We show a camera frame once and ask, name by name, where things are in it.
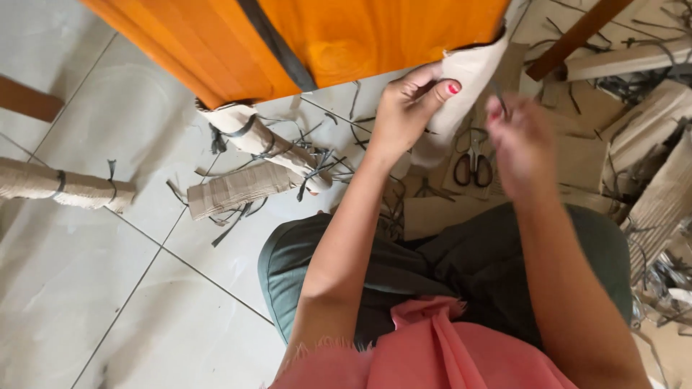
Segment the wooden furniture leg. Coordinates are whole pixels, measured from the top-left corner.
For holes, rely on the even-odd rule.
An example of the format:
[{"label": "wooden furniture leg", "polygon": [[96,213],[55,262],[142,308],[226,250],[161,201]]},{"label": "wooden furniture leg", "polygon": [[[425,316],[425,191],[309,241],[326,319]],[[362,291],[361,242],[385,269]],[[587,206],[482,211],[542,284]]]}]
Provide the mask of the wooden furniture leg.
[{"label": "wooden furniture leg", "polygon": [[55,96],[36,91],[0,75],[0,108],[51,123],[64,103]]},{"label": "wooden furniture leg", "polygon": [[526,70],[526,74],[535,81],[542,80],[630,3],[632,3],[632,0],[600,0],[555,42],[548,51],[543,53]]}]

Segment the woman's hand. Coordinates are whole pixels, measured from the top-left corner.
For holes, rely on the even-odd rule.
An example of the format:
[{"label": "woman's hand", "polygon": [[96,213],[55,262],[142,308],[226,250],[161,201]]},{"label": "woman's hand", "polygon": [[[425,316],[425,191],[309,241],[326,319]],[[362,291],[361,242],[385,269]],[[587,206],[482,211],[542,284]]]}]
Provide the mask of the woman's hand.
[{"label": "woman's hand", "polygon": [[370,158],[394,166],[420,138],[433,114],[462,89],[456,80],[438,82],[441,74],[441,62],[433,62],[387,85],[367,147]]},{"label": "woman's hand", "polygon": [[515,205],[532,206],[556,194],[555,135],[540,107],[530,98],[506,93],[488,99],[486,128],[495,146],[500,180]]}]

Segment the orange wooden board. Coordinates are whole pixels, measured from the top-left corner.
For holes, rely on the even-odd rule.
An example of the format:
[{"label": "orange wooden board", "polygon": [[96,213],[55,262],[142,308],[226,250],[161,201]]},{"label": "orange wooden board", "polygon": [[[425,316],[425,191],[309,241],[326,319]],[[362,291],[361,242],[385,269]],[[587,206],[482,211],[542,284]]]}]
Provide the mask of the orange wooden board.
[{"label": "orange wooden board", "polygon": [[[234,0],[82,0],[210,108],[299,88]],[[259,0],[316,84],[329,87],[489,42],[509,0]]]}]

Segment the woman's left hand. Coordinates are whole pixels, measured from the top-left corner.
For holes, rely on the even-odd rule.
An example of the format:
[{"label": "woman's left hand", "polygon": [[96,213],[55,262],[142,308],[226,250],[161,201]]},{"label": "woman's left hand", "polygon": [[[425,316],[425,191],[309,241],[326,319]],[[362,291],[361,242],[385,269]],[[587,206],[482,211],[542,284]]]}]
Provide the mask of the woman's left hand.
[{"label": "woman's left hand", "polygon": [[391,81],[380,98],[367,154],[390,167],[416,143],[433,114],[462,86],[437,81],[442,63],[433,62]]}]

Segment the green pants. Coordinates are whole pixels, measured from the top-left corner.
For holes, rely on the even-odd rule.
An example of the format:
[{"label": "green pants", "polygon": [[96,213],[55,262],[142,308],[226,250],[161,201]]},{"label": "green pants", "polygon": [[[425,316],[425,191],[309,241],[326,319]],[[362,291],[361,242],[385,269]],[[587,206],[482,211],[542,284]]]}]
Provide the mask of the green pants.
[{"label": "green pants", "polygon": [[[592,270],[629,323],[627,241],[607,217],[567,206]],[[276,228],[259,255],[259,282],[276,329],[287,343],[310,259],[331,215]],[[375,342],[394,331],[390,308],[421,295],[467,302],[458,319],[478,323],[542,348],[524,268],[519,229],[510,203],[443,230],[415,249],[375,238],[365,275],[354,342]]]}]

